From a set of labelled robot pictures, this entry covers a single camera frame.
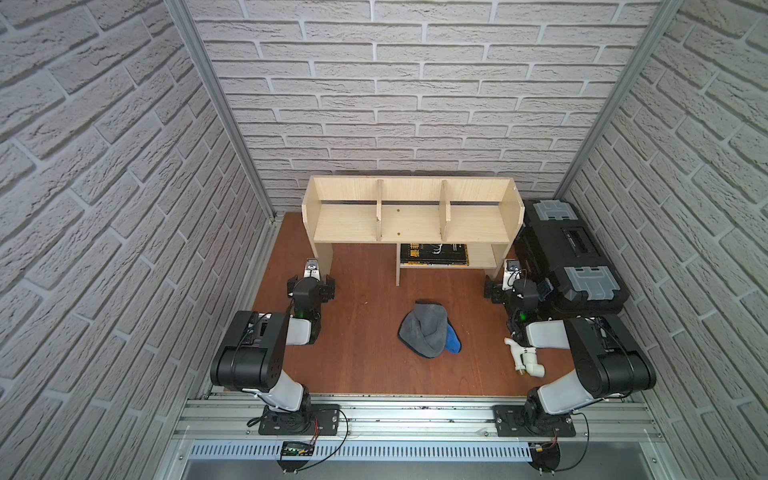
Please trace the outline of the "grey and blue cloth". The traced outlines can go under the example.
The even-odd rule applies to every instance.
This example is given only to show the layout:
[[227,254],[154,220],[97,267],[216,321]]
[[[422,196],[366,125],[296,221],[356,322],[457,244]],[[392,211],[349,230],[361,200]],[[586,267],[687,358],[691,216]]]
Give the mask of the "grey and blue cloth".
[[439,303],[417,301],[403,318],[398,339],[411,351],[426,359],[443,352],[458,354],[461,341],[452,326],[447,310]]

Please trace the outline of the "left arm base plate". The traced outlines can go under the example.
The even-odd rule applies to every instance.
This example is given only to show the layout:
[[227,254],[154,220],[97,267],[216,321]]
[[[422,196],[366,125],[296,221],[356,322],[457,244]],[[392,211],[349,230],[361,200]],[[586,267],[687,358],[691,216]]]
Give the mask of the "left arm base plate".
[[265,406],[258,423],[262,436],[335,436],[341,419],[338,404],[311,405],[308,410],[286,412]]

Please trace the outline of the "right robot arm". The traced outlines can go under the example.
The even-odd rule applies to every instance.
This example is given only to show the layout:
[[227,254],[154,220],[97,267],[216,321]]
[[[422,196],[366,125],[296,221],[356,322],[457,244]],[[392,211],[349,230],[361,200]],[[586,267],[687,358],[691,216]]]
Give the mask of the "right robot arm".
[[541,320],[537,289],[523,278],[496,282],[486,277],[484,296],[508,314],[510,336],[504,343],[518,373],[542,378],[546,368],[538,352],[543,349],[567,351],[572,358],[570,372],[529,391],[521,412],[525,424],[565,419],[603,399],[655,387],[651,361],[617,316]]

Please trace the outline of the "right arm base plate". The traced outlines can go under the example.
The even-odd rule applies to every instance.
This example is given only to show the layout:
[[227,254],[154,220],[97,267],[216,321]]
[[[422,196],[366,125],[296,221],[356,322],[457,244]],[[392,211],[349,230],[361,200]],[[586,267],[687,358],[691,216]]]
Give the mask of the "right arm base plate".
[[530,405],[495,405],[494,425],[499,437],[573,438],[576,430],[568,414],[551,415]]

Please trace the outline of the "light wooden bookshelf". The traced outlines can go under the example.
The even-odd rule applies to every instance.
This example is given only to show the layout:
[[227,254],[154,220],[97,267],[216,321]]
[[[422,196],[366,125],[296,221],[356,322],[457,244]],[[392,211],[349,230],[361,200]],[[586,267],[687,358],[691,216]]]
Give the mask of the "light wooden bookshelf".
[[301,212],[323,273],[336,244],[462,244],[465,268],[495,277],[525,206],[514,180],[504,177],[313,176]]

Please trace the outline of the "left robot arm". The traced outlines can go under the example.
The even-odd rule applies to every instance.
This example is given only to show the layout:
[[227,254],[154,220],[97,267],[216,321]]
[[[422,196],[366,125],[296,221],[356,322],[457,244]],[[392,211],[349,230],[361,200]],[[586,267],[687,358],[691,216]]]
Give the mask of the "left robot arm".
[[283,370],[288,346],[312,345],[321,331],[322,305],[335,297],[335,280],[327,276],[293,277],[291,302],[283,312],[238,311],[210,367],[213,385],[260,398],[278,414],[307,415],[307,387]]

